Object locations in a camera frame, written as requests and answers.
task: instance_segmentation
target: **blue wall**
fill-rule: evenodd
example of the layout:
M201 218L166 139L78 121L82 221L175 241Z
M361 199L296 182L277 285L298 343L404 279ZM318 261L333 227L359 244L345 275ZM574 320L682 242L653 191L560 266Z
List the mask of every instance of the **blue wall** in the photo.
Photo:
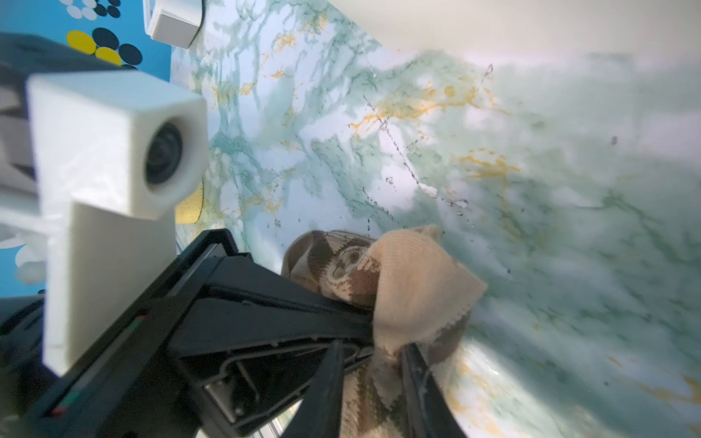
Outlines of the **blue wall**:
M71 30L92 35L95 28L104 27L117 36L120 44L128 43L139 49L143 54L143 61L136 66L139 70L170 80L170 46L146 35L141 0L111 2L119 6L112 6L109 0L0 0L0 31L35 34L66 44L66 34ZM75 13L86 4L99 4L112 13L118 11L119 17L90 12L87 16L95 20L89 20L85 15L79 19L70 15L69 7Z
M67 44L70 31L92 36L100 27L111 31L120 45L130 44L141 52L136 68L170 80L170 46L146 35L141 0L0 0L0 32L35 34ZM35 294L44 288L17 280L15 256L20 248L0 249L0 297Z

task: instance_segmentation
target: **yellow dot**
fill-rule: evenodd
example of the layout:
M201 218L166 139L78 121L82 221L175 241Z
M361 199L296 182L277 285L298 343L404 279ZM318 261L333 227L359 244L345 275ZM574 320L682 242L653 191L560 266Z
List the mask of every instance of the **yellow dot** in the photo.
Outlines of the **yellow dot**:
M109 47L100 47L95 51L95 56L103 61L111 62L115 65L122 65L122 58Z
M68 32L66 41L72 48L87 53L88 55L95 53L95 48L97 47L90 35L79 30L71 30Z

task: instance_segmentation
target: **brown patterned sock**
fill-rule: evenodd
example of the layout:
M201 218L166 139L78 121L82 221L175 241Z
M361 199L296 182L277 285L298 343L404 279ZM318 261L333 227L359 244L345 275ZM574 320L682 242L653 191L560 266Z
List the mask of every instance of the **brown patterned sock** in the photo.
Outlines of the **brown patterned sock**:
M283 276L331 299L374 309L373 358L344 382L343 438L408 436L400 348L417 343L432 370L445 365L486 289L440 247L441 234L436 225L391 231L377 241L311 231L285 254Z

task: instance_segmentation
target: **marble surface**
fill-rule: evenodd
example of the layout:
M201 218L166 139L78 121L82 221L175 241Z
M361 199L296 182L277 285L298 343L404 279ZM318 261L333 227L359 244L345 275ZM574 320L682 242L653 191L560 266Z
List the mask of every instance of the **marble surface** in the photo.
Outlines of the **marble surface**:
M200 222L436 223L489 283L447 399L479 437L701 437L701 62L388 50L323 1L208 0Z

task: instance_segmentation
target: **white camera housing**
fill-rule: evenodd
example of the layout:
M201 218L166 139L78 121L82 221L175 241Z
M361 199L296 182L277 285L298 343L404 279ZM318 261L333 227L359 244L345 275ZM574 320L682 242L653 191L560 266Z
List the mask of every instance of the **white camera housing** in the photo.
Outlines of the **white camera housing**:
M39 199L2 193L4 217L47 238L43 361L60 376L175 258L173 209L207 164L206 109L201 96L123 70L32 75L27 103ZM149 184L147 154L166 123L182 155Z
M144 28L161 43L188 48L202 23L202 0L144 0Z

